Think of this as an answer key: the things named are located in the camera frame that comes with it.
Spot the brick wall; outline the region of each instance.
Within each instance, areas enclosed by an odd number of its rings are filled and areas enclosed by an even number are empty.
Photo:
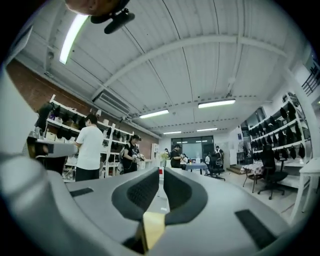
[[[27,67],[22,65],[15,59],[7,66],[7,72],[14,82],[16,88],[19,90],[25,101],[33,108],[34,111],[40,109],[40,107],[49,102],[52,95],[55,94],[55,100],[67,107],[76,108],[81,114],[87,115],[92,108],[77,97],[57,87],[51,82],[43,79],[36,73],[33,73]],[[159,143],[159,140],[139,131],[125,123],[119,123],[114,120],[111,116],[102,114],[100,121],[103,119],[109,120],[109,125],[112,123],[116,124],[116,128],[126,131],[128,133],[134,132],[141,136],[142,141],[139,143],[140,152],[145,156],[146,159],[151,157],[151,144]]]

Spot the white wall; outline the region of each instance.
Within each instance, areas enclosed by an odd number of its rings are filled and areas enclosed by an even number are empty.
[[[159,139],[159,152],[165,152],[165,149],[168,149],[171,152],[171,138],[164,137]]]

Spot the window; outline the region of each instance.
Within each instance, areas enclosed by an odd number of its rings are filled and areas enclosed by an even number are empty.
[[[204,159],[207,154],[214,151],[213,136],[173,138],[171,139],[171,150],[176,144],[181,145],[182,153],[186,154],[189,159]]]

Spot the black t-shirt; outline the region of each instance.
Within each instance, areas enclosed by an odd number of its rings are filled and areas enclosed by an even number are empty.
[[[124,149],[128,150],[128,156],[132,157],[132,158],[137,158],[137,154],[139,154],[139,148],[136,145],[132,145],[131,143],[129,143],[130,146],[127,144],[125,144]],[[122,164],[123,164],[123,168],[124,169],[134,169],[134,171],[137,170],[137,163],[136,162],[132,162],[131,160],[123,157],[122,159]]]
[[[174,159],[175,157],[180,157],[179,153],[174,149],[171,151],[170,159],[171,159],[171,167],[180,168],[180,159]]]

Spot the office chair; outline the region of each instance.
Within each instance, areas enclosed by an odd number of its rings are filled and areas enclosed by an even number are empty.
[[[218,154],[213,154],[210,157],[210,168],[209,168],[210,177],[218,179],[218,180],[226,181],[225,178],[219,177],[221,172],[224,172],[224,171],[225,170],[224,170],[224,166],[223,166],[223,161],[220,157],[220,154],[219,154],[219,156],[218,156]]]
[[[267,185],[264,189],[258,192],[258,195],[260,194],[260,192],[267,190],[271,190],[269,200],[272,199],[272,194],[274,190],[278,190],[282,192],[282,195],[284,195],[285,191],[279,189],[278,182],[284,180],[288,176],[288,173],[282,170],[276,171],[274,151],[272,150],[272,147],[270,145],[265,145],[263,147],[263,151],[261,153],[261,160],[264,167],[262,178],[267,182]]]

